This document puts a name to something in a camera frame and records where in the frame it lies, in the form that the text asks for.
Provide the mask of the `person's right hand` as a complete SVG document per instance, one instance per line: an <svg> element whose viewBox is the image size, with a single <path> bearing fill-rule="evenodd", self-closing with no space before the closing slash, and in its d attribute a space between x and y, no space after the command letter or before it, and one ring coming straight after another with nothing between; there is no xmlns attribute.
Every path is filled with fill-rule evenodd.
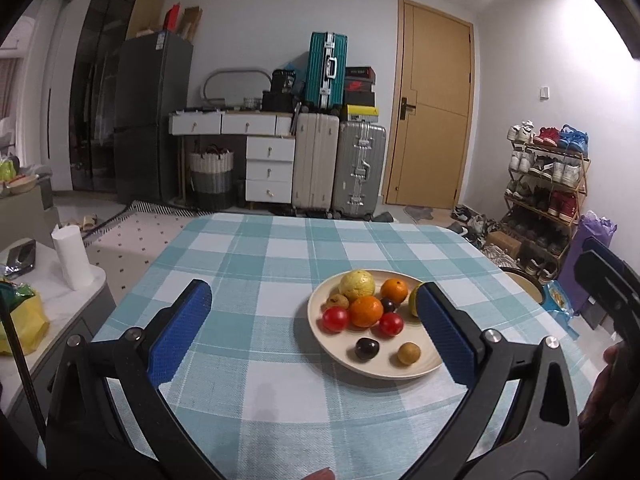
<svg viewBox="0 0 640 480"><path fill-rule="evenodd" d="M616 363L620 350L625 347L626 344L621 341L612 347L608 347L605 352L603 352L602 359L605 362L605 368L600 371L600 374L593 384L584 409L578 417L580 428L587 427L592 423L593 419L603 414L605 414L609 420L612 420L612 422L619 422L624 418L627 411L625 401L619 396L616 403L610 408L607 408L605 398L609 394L614 396L614 388L610 385L613 366Z"/></svg>

